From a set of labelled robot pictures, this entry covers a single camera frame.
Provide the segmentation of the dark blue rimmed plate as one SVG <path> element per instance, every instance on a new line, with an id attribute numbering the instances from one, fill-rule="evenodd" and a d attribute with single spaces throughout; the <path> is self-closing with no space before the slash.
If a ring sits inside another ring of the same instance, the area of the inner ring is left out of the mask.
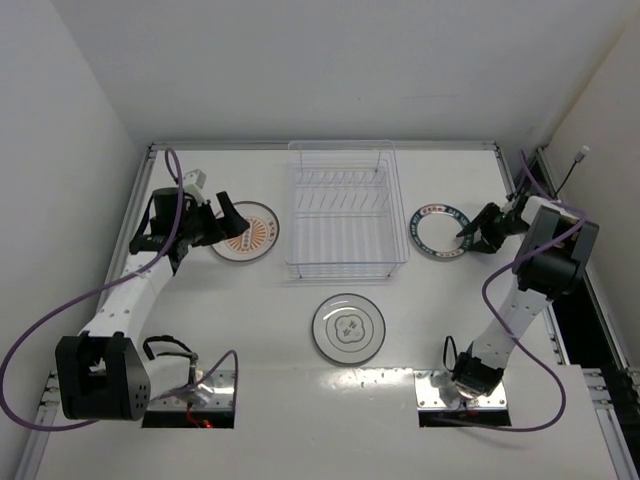
<path id="1" fill-rule="evenodd" d="M 463 232 L 470 220 L 459 209 L 431 203 L 418 208 L 408 223 L 413 244 L 436 260 L 454 260 L 470 250 L 474 237 Z"/>

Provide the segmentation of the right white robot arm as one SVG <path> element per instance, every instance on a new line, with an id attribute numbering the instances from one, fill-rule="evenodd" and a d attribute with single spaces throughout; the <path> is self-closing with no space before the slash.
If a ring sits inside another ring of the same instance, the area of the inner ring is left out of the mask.
<path id="1" fill-rule="evenodd" d="M 494 319 L 457 356 L 452 382 L 466 398 L 490 395 L 502 381 L 510 356 L 537 315 L 573 292 L 582 281 L 600 227 L 585 215 L 540 196 L 518 197 L 500 208 L 491 203 L 461 233 L 480 234 L 471 249 L 493 253 L 509 236 L 524 236 L 513 283 Z"/>

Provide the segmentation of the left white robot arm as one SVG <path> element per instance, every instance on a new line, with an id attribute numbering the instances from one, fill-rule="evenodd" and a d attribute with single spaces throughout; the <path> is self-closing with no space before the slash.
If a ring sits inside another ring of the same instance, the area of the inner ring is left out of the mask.
<path id="1" fill-rule="evenodd" d="M 70 420 L 141 419 L 150 402 L 196 387 L 192 351 L 152 353 L 143 327 L 164 287 L 189 251 L 242 235 L 248 221 L 226 192 L 215 212 L 197 188 L 153 191 L 129 243 L 122 277 L 76 336 L 55 349 L 62 410 Z"/>

